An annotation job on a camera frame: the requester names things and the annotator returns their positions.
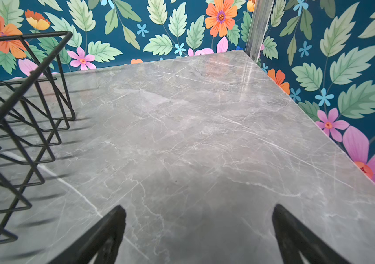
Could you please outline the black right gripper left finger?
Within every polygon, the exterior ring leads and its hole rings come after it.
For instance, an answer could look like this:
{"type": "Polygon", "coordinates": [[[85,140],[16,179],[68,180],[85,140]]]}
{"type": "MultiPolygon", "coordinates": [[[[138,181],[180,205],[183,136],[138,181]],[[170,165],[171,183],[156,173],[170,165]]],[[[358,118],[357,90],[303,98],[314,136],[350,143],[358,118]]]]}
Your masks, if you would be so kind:
{"type": "Polygon", "coordinates": [[[113,264],[126,227],[126,210],[114,207],[51,264],[113,264]]]}

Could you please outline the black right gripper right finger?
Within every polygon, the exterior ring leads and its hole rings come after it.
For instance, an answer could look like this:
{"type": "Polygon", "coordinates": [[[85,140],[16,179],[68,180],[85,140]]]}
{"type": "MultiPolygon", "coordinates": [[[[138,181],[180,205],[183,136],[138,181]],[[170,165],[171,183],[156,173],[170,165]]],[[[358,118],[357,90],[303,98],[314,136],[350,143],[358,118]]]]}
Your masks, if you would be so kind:
{"type": "Polygon", "coordinates": [[[349,263],[281,204],[274,207],[272,223],[285,264],[349,263]]]}

